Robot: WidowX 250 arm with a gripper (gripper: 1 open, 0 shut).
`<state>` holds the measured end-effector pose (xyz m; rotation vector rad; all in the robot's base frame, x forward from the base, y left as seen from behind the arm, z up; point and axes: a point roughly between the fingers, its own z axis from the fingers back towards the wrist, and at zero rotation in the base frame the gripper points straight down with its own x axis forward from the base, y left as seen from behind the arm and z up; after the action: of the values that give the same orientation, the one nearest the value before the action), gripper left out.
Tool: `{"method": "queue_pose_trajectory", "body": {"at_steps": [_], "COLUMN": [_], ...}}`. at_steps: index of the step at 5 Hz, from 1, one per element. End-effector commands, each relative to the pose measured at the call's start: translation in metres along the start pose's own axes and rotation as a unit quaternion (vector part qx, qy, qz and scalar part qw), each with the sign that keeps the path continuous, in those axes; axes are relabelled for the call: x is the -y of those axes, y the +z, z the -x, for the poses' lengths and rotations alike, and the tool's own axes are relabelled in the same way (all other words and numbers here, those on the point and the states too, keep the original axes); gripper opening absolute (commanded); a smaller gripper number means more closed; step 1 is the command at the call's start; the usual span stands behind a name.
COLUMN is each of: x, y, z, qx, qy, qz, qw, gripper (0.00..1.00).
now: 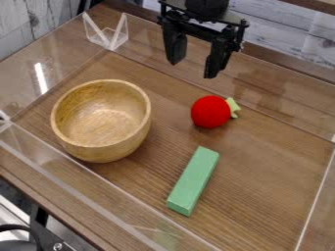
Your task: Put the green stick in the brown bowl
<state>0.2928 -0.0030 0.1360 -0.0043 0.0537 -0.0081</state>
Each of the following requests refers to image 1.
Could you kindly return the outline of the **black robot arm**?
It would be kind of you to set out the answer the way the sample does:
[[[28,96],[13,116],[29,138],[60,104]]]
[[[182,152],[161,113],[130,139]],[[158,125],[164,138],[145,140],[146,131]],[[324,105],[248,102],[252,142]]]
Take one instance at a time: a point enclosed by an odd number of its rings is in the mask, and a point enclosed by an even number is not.
[[[185,57],[186,36],[210,43],[204,77],[213,78],[241,47],[249,22],[229,10],[229,0],[158,0],[166,60],[176,65]]]

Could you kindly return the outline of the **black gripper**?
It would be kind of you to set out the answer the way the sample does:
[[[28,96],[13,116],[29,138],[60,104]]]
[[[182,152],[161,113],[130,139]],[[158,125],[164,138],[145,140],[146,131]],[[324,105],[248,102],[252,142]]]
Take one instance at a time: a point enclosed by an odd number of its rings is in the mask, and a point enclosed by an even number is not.
[[[232,51],[238,51],[249,22],[229,10],[230,0],[158,0],[166,60],[176,65],[185,57],[186,35],[212,42],[204,77],[217,76]]]

